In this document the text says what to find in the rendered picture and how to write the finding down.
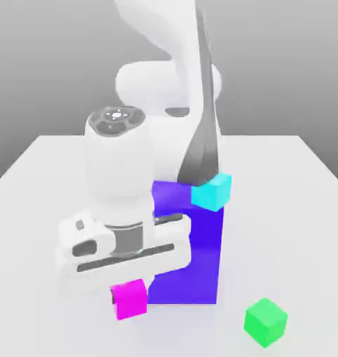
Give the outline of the small cyan cube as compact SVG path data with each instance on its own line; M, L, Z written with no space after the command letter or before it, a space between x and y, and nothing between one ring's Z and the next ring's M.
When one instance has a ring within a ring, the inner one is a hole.
M201 186L191 187L191 203L209 211L218 212L230 200L231 175L217 174Z

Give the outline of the small green cube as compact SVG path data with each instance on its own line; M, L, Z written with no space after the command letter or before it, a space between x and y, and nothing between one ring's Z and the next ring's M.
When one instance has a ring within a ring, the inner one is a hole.
M284 335L288 314L269 298L262 298L245 312L244 330L263 348Z

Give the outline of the small magenta cube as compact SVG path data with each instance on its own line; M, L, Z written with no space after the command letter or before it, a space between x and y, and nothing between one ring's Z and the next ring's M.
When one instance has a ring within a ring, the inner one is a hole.
M148 293L142 279L114 285L110 291L119 321L147 313Z

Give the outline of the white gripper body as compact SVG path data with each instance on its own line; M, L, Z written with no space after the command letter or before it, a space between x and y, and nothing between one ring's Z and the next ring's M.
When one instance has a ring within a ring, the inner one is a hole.
M131 225L104 225L78 213L58 225L56 277L64 296L86 294L177 271L191 262L191 219L180 213Z

